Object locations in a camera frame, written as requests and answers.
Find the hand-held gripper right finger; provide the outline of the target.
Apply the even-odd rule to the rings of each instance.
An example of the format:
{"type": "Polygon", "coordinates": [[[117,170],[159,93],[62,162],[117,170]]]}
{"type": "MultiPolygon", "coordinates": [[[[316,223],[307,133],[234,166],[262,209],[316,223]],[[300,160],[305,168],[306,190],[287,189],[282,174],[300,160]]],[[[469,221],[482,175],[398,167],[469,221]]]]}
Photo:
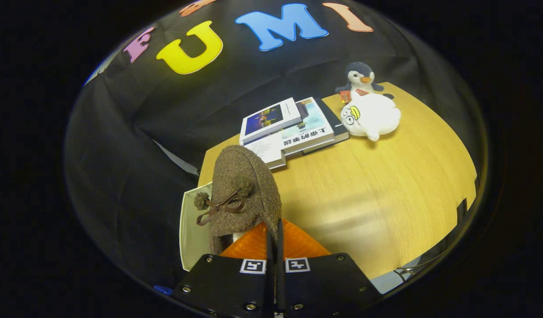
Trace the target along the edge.
{"type": "Polygon", "coordinates": [[[286,237],[279,220],[276,310],[283,316],[359,316],[382,300],[347,253],[288,258],[286,237]]]}

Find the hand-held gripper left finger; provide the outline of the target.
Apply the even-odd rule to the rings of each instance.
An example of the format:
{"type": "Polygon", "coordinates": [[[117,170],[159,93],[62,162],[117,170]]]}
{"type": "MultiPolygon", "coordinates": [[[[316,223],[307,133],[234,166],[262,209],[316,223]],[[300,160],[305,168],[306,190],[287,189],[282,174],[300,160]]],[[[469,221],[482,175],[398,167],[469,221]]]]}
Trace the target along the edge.
{"type": "Polygon", "coordinates": [[[238,241],[251,234],[263,235],[263,259],[204,254],[174,288],[172,299],[208,318],[273,318],[273,236],[261,222],[238,241]]]}

